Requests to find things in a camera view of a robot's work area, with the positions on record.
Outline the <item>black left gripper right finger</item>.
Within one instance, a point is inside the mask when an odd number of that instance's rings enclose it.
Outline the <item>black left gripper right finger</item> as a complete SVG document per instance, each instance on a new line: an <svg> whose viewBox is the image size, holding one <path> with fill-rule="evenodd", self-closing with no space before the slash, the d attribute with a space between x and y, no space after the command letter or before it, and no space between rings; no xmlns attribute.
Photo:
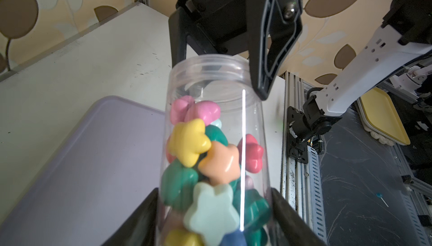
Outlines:
<svg viewBox="0 0 432 246"><path fill-rule="evenodd" d="M303 221L288 201L275 188L271 188L273 215L290 246L325 246Z"/></svg>

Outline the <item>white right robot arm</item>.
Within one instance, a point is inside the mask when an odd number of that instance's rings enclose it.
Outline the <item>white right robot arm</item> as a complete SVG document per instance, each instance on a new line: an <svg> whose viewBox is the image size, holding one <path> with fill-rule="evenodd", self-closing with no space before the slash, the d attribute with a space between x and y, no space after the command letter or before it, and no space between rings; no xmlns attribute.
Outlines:
<svg viewBox="0 0 432 246"><path fill-rule="evenodd" d="M303 29L303 0L178 0L169 18L172 63L198 54L249 52L252 87L270 94L283 60ZM432 0L393 0L365 48L329 85L290 107L287 154L307 163L307 141L327 133L348 107L398 68L432 53Z"/></svg>

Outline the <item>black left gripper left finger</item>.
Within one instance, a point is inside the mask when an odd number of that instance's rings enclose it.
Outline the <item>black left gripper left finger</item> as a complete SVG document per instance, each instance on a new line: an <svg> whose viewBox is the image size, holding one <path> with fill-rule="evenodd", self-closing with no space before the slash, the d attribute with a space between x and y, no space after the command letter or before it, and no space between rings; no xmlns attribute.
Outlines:
<svg viewBox="0 0 432 246"><path fill-rule="evenodd" d="M155 243L158 188L135 209L103 246L153 246Z"/></svg>

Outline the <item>clear jar of star candies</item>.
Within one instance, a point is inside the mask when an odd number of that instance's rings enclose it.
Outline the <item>clear jar of star candies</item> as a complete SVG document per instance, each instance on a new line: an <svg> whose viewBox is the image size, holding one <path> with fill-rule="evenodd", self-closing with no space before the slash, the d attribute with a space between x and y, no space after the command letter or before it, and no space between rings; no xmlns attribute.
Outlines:
<svg viewBox="0 0 432 246"><path fill-rule="evenodd" d="M203 55L169 76L157 246L275 244L262 101L244 58Z"/></svg>

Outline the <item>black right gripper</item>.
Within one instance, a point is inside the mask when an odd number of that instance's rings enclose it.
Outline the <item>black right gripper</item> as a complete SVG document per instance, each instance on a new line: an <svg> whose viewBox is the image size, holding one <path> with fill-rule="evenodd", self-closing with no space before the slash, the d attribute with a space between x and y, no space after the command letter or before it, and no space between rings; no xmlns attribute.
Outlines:
<svg viewBox="0 0 432 246"><path fill-rule="evenodd" d="M303 29L303 0L178 0L169 17L172 65L196 54L249 52L252 87L267 100Z"/></svg>

